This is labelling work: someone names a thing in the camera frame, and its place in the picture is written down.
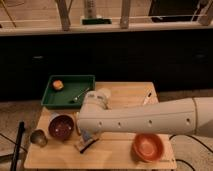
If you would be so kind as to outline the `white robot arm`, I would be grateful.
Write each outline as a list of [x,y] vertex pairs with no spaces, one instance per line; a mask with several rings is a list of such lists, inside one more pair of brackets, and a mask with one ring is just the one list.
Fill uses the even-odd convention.
[[77,125],[91,134],[127,132],[213,138],[213,97],[185,98],[145,106],[108,109],[100,91],[85,95]]

